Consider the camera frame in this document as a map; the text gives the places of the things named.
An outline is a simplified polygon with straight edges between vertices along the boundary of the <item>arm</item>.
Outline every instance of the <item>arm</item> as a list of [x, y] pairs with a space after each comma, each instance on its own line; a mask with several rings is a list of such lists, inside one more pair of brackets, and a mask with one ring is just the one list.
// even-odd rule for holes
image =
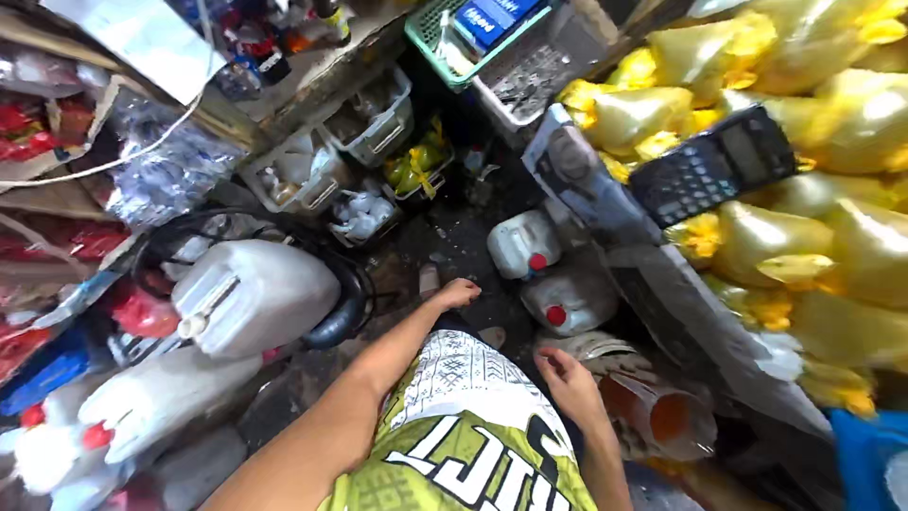
[[599, 509], [633, 511], [621, 462], [621, 449], [602, 404], [596, 380], [573, 356], [552, 347], [539, 349], [536, 365], [561, 411], [583, 433], [580, 474]]
[[450, 282], [340, 374], [318, 402], [244, 463], [204, 505], [205, 511], [315, 509], [334, 480], [369, 455], [379, 411], [441, 313], [465, 306], [480, 289]]

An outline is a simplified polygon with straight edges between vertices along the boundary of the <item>person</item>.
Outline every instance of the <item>person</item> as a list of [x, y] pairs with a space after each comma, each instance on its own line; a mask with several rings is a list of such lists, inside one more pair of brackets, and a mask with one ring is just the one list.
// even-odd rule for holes
[[583, 435], [578, 464], [555, 407], [449, 312], [480, 292], [459, 278], [426, 300], [202, 509], [631, 511], [592, 375], [555, 348], [535, 357]]

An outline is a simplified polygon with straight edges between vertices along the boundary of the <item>hand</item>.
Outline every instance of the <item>hand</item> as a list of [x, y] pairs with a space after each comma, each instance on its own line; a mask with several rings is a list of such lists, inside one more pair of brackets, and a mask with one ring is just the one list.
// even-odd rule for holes
[[534, 358], [555, 403], [584, 434], [611, 427], [596, 380], [576, 358], [555, 347], [541, 347]]
[[455, 278], [436, 293], [429, 302], [441, 307], [442, 312], [454, 307], [468, 306], [475, 300], [482, 289], [466, 278]]

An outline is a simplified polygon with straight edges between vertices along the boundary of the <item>blue box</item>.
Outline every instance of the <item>blue box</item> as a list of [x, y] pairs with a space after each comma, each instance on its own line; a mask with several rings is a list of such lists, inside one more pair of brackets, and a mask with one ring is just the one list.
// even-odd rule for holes
[[545, 0], [469, 0], [454, 14], [454, 28], [480, 55], [535, 13]]

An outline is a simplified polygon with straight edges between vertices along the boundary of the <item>white plastic jerry can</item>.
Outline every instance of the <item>white plastic jerry can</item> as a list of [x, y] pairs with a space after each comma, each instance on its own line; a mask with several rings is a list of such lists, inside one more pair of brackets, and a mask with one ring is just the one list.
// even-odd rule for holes
[[220, 403], [262, 367], [262, 356], [212, 359], [197, 346], [149, 358], [104, 382], [79, 420], [108, 432], [104, 461], [119, 463]]
[[495, 225], [486, 244], [505, 278], [525, 278], [561, 258], [555, 227], [545, 213], [535, 209]]
[[283, 346], [315, 327], [341, 283], [299, 248], [258, 239], [208, 250], [173, 289], [177, 332], [213, 357], [241, 358]]
[[605, 275], [571, 267], [528, 283], [520, 299], [540, 324], [565, 337], [602, 325], [618, 307], [615, 289]]

